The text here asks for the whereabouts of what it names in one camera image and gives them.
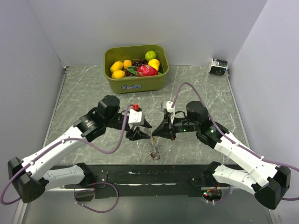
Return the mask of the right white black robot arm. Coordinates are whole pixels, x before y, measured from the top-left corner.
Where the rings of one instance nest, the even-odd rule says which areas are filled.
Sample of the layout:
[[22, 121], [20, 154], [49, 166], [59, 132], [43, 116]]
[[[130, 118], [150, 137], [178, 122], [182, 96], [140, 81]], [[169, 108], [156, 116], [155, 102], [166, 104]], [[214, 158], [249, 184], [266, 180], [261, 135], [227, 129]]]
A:
[[153, 136], [175, 140], [177, 133], [195, 132], [197, 139], [230, 158], [241, 170], [212, 162], [204, 171], [209, 186], [228, 184], [252, 194], [264, 207], [274, 210], [290, 187], [291, 171], [287, 166], [266, 162], [242, 144], [228, 129], [209, 117], [200, 101], [186, 106], [184, 117], [177, 118], [171, 101], [161, 104], [164, 118]]

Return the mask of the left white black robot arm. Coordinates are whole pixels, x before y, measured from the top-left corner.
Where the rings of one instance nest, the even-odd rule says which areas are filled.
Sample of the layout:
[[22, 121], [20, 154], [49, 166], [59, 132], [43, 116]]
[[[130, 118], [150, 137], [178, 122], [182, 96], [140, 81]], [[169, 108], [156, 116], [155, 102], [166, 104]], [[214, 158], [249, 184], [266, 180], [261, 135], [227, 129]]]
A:
[[[139, 105], [128, 105], [123, 112], [119, 109], [120, 100], [116, 96], [107, 95], [52, 143], [23, 159], [12, 158], [7, 163], [9, 184], [17, 191], [19, 199], [30, 203], [52, 188], [70, 184], [83, 188], [90, 186], [93, 173], [85, 163], [52, 170], [60, 159], [73, 150], [90, 145], [103, 154], [113, 154], [124, 137], [130, 141], [150, 139], [149, 135], [140, 130], [141, 127], [152, 126], [145, 119]], [[92, 144], [93, 140], [105, 134], [107, 128], [121, 132], [117, 146], [111, 151]]]

